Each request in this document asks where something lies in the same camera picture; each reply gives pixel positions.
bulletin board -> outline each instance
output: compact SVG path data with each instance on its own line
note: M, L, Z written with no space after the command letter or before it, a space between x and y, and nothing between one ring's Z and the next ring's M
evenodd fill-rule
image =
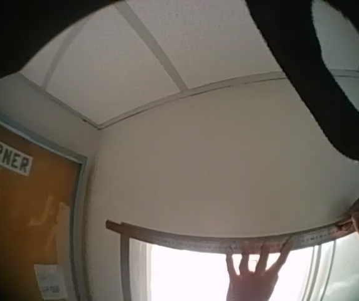
M86 159L68 153L0 117L0 292L8 300L64 300L59 290L71 276L75 284L73 212ZM38 284L38 266L63 275L56 297Z

paper note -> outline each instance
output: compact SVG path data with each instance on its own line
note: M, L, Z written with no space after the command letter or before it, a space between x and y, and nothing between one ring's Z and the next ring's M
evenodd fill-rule
M43 300L68 298L64 276L58 265L35 265L35 273Z

metal ruler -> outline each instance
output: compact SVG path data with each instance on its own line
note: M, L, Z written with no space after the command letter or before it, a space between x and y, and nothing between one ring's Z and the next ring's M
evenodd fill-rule
M350 208L349 213L335 223L306 231L253 238L215 238L179 235L147 229L127 223L115 223L113 221L106 221L105 226L107 229L128 238L134 238L145 243L151 243L178 250L221 254L226 254L229 251L232 253L241 253L242 246L246 242L249 245L251 254L259 254L264 243L269 246L271 253L277 253L280 252L284 243L290 238L294 241L293 250L297 250L310 246L321 245L353 233L355 229L351 222L350 213L357 211L359 211L359 198Z

black fabric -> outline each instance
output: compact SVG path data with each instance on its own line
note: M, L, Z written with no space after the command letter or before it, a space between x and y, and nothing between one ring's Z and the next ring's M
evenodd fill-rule
M0 78L22 69L58 33L117 0L0 0Z
M114 2L0 0L0 78L22 69L65 28ZM246 2L272 54L328 140L359 161L359 112L324 65L312 21L312 0ZM359 30L359 0L328 2Z
M327 69L316 36L312 0L246 0L250 14L284 73L332 145L359 161L359 111ZM359 30L359 1L333 5Z

window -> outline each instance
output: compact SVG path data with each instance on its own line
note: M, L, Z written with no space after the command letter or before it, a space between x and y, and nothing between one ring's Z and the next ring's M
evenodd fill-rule
M228 275L225 255L181 251L162 246L151 246L150 255L151 301L224 301L227 296ZM271 254L268 266L278 254ZM291 252L279 274L271 301L302 300L306 288L313 248ZM240 255L234 255L238 267ZM250 256L253 270L259 259Z

